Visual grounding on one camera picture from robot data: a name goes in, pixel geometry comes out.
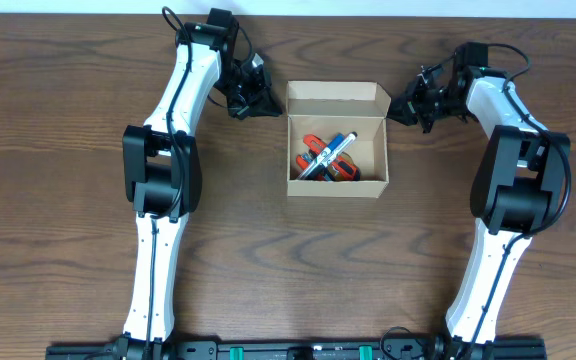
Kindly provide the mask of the orange utility knife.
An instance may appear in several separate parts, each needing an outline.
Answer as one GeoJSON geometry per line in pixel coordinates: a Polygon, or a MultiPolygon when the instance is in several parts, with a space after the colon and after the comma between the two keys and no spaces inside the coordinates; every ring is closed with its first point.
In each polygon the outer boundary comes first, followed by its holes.
{"type": "MultiPolygon", "coordinates": [[[[314,134],[305,135],[303,143],[308,147],[308,151],[298,155],[296,157],[296,163],[302,170],[305,170],[324,149],[326,143],[314,134]]],[[[345,152],[341,153],[325,171],[315,177],[315,179],[319,181],[359,181],[360,178],[360,169],[345,152]]]]}

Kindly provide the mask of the black cap whiteboard marker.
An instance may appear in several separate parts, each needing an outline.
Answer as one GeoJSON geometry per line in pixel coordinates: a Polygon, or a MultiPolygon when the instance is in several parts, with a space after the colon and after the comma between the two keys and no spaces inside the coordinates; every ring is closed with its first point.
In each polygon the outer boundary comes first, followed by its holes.
{"type": "MultiPolygon", "coordinates": [[[[313,160],[322,152],[327,144],[314,134],[307,134],[304,136],[303,142],[308,146],[309,153],[313,160]]],[[[361,178],[360,169],[355,165],[352,158],[345,152],[349,146],[343,145],[341,150],[334,152],[335,159],[325,168],[321,169],[318,173],[312,171],[307,177],[308,180],[316,180],[315,177],[322,173],[325,181],[359,181],[361,178]]]]}

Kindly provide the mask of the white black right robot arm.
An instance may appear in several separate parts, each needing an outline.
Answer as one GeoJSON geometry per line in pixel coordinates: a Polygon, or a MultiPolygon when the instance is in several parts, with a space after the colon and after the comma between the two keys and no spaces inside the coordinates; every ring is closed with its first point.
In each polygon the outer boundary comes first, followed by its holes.
{"type": "Polygon", "coordinates": [[[389,107],[388,118],[430,132],[438,120],[474,119],[488,138],[470,191],[475,238],[459,291],[438,335],[384,334],[387,359],[544,359],[537,336],[496,335],[514,270],[532,238],[553,226],[572,187],[570,139],[549,131],[517,95],[514,75],[489,64],[491,44],[466,42],[441,64],[423,68],[389,107]]]}

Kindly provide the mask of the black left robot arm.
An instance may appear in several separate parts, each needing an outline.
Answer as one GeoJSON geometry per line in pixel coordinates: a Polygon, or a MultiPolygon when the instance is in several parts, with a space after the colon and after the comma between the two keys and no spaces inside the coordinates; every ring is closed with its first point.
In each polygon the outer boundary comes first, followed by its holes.
{"type": "Polygon", "coordinates": [[[141,126],[122,137],[127,200],[136,215],[138,249],[130,311],[103,359],[173,359],[173,294],[177,259],[190,213],[198,206],[202,172],[195,133],[212,90],[226,98],[231,118],[278,117],[263,59],[235,57],[243,34],[235,16],[213,8],[204,23],[162,15],[175,32],[176,60],[162,98],[141,126]]]}

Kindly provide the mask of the blue whiteboard marker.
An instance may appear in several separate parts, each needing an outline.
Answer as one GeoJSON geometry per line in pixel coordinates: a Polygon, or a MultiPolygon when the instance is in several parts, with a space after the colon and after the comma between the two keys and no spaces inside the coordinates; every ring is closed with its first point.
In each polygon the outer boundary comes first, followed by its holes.
{"type": "Polygon", "coordinates": [[[307,177],[311,174],[312,171],[318,173],[321,169],[325,169],[329,161],[330,155],[333,151],[341,144],[344,140],[344,136],[342,134],[336,135],[329,144],[322,150],[322,152],[313,160],[309,166],[302,170],[301,174],[297,177],[298,180],[308,180],[307,177]]]}

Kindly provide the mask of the brown cardboard box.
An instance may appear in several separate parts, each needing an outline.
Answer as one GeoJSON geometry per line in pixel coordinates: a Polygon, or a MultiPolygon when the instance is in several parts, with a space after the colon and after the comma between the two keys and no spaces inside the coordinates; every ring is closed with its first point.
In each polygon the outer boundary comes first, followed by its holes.
{"type": "Polygon", "coordinates": [[[389,184],[386,115],[390,96],[375,82],[290,81],[287,83],[287,194],[306,197],[377,198],[389,184]],[[328,142],[357,134],[344,150],[360,171],[357,181],[300,180],[297,157],[314,135],[328,142]]]}

